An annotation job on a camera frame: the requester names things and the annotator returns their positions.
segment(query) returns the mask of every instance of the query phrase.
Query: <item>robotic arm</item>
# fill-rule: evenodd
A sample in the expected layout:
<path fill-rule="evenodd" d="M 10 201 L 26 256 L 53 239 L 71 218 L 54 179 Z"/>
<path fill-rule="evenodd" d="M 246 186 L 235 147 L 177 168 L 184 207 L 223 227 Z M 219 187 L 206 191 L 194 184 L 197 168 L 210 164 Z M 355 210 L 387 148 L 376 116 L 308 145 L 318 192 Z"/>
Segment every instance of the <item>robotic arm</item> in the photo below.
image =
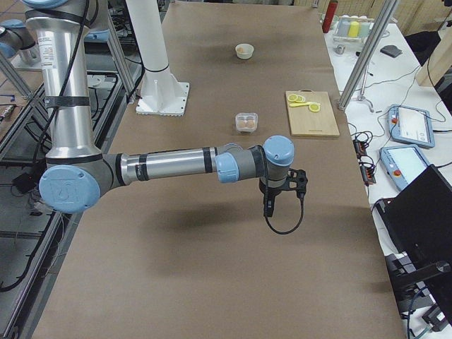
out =
<path fill-rule="evenodd" d="M 107 27 L 107 2 L 22 1 L 27 6 L 27 25 L 37 31 L 40 45 L 52 135 L 40 193 L 53 209 L 79 213 L 109 190 L 134 181 L 211 172 L 217 172 L 224 183 L 260 177 L 266 219 L 272 216 L 275 197 L 281 191 L 296 191 L 302 202 L 306 175 L 302 170 L 290 169 L 295 150 L 284 136 L 270 137 L 263 147 L 247 150 L 229 144 L 141 155 L 103 155 L 93 142 L 85 52 L 80 40 L 89 30 Z"/>
<path fill-rule="evenodd" d="M 0 52 L 7 58 L 14 57 L 19 51 L 20 57 L 27 65 L 39 61 L 39 51 L 24 23 L 17 19 L 0 23 Z"/>

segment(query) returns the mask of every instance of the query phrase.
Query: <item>blue joint cap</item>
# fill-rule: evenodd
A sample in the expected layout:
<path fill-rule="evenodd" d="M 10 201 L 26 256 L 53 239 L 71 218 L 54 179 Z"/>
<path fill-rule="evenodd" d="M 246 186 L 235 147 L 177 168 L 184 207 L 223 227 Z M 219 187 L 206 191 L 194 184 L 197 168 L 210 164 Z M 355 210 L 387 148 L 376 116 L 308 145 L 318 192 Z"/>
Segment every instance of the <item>blue joint cap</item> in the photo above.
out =
<path fill-rule="evenodd" d="M 263 143 L 269 162 L 276 166 L 288 167 L 294 162 L 295 147 L 285 136 L 271 136 Z"/>
<path fill-rule="evenodd" d="M 97 32 L 90 32 L 85 37 L 85 42 L 107 42 L 110 37 L 110 30 L 100 30 Z"/>
<path fill-rule="evenodd" d="M 0 23 L 5 28 L 25 28 L 25 24 L 19 19 L 5 20 Z"/>
<path fill-rule="evenodd" d="M 215 157 L 218 180 L 226 184 L 239 180 L 239 165 L 231 153 L 222 153 Z"/>
<path fill-rule="evenodd" d="M 21 0 L 25 5 L 35 9 L 51 9 L 64 5 L 69 0 Z"/>
<path fill-rule="evenodd" d="M 4 44 L 3 42 L 0 42 L 0 52 L 7 59 L 12 58 L 16 55 L 16 50 L 12 48 L 9 44 Z"/>
<path fill-rule="evenodd" d="M 64 213 L 83 212 L 100 198 L 96 179 L 83 168 L 71 165 L 57 165 L 45 171 L 40 193 L 47 205 Z"/>

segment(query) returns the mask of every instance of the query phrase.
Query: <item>wooden beam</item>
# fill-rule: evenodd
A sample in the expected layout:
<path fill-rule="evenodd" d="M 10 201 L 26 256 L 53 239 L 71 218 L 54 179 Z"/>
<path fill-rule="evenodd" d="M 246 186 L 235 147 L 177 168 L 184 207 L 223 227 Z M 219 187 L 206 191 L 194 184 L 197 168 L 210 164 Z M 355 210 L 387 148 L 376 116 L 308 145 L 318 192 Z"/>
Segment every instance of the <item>wooden beam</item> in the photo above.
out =
<path fill-rule="evenodd" d="M 436 46 L 430 59 L 416 75 L 419 86 L 434 86 L 452 65 L 452 29 L 449 29 Z"/>

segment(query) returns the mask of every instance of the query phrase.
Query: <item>yellow cup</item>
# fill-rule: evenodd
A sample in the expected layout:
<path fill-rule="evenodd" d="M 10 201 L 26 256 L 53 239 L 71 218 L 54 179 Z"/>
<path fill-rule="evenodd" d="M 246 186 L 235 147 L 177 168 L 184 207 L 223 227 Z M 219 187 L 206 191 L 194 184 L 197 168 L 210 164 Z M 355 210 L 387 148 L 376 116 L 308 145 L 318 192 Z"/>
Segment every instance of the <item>yellow cup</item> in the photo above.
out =
<path fill-rule="evenodd" d="M 357 21 L 352 21 L 350 23 L 350 29 L 348 30 L 349 37 L 357 37 L 359 32 L 359 23 Z"/>

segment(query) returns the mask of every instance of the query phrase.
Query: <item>label on robot arm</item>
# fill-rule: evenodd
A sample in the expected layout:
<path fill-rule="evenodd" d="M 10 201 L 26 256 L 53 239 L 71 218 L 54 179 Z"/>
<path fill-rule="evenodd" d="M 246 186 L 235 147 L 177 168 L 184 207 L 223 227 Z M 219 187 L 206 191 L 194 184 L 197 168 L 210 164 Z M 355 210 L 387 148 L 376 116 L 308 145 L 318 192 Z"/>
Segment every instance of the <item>label on robot arm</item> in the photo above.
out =
<path fill-rule="evenodd" d="M 37 42 L 40 46 L 42 69 L 55 69 L 57 67 L 57 63 L 55 60 L 54 37 L 51 35 L 39 37 Z"/>

